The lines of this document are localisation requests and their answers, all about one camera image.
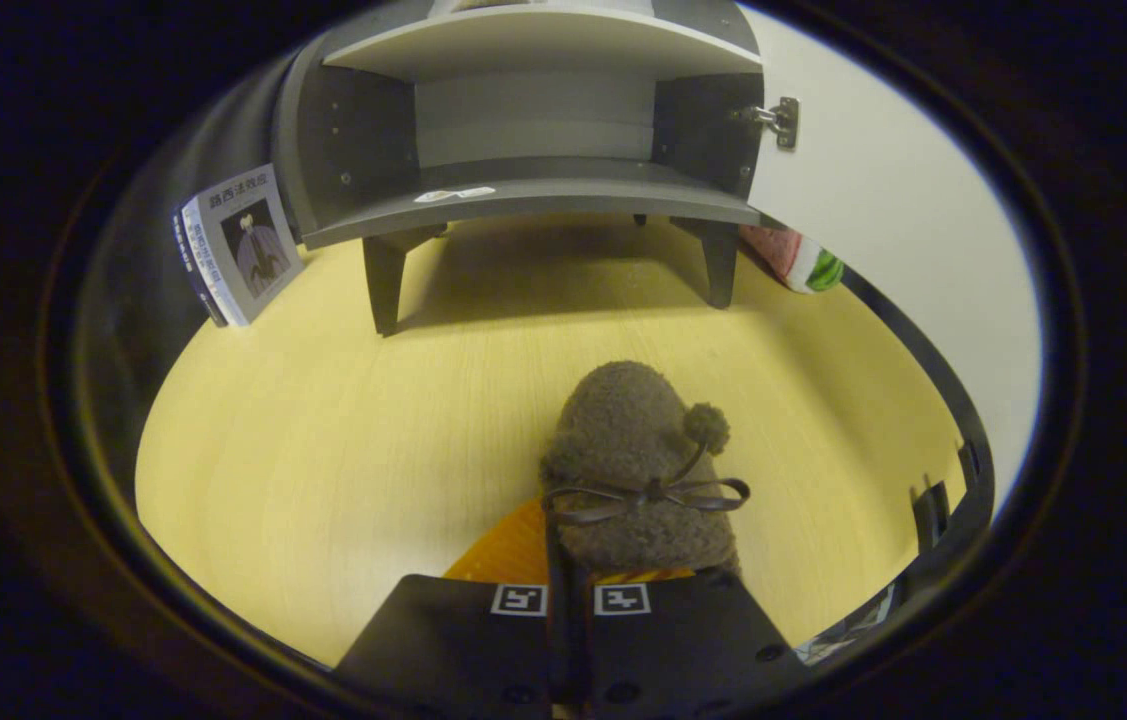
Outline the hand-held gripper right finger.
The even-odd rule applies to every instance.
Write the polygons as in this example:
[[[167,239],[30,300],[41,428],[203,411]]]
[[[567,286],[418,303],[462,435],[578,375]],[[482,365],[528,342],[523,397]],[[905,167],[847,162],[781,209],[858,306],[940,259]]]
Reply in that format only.
[[[592,585],[585,629],[586,714],[749,714],[813,678],[729,571]]]

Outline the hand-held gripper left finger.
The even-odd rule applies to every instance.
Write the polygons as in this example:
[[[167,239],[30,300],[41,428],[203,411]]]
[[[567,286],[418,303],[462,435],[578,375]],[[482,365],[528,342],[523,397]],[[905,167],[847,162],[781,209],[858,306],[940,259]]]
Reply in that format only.
[[[444,574],[408,574],[335,667],[399,714],[551,714],[548,525],[522,503]]]

